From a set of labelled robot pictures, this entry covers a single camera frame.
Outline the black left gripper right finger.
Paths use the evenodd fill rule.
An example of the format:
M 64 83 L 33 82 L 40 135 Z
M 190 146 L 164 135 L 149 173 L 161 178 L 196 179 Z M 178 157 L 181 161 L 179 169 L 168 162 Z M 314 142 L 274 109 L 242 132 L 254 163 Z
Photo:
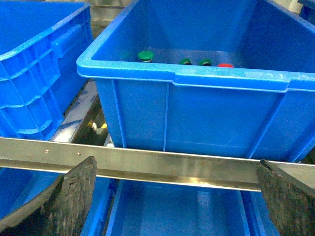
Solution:
M 261 160 L 258 183 L 270 218 L 282 236 L 315 234 L 315 189 L 275 164 Z

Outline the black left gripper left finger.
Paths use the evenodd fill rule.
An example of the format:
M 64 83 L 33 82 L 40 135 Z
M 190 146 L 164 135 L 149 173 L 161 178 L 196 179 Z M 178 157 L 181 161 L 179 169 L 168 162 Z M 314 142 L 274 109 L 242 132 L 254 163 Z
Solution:
M 89 156 L 0 221 L 2 236 L 79 236 L 91 208 L 96 159 Z

